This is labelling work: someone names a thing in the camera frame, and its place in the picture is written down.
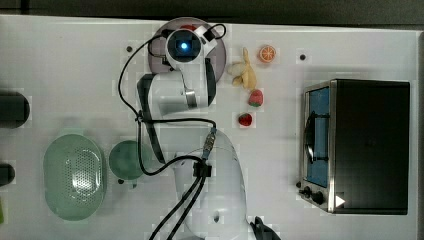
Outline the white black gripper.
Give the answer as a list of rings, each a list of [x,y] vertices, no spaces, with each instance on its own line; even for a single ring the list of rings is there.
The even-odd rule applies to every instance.
[[[217,46],[214,33],[205,26],[199,26],[194,33],[199,37],[205,50],[213,50]]]

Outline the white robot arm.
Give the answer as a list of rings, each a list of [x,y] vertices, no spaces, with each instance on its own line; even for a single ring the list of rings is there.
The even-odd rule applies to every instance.
[[[230,139],[213,120],[196,113],[216,95],[213,66],[207,55],[217,46],[211,27],[180,27],[165,35],[169,72],[149,73],[137,83],[141,110],[153,153],[162,164],[157,174],[173,170],[178,203],[158,224],[178,216],[166,240],[176,240],[186,226],[201,240],[254,240],[246,218],[242,170]]]

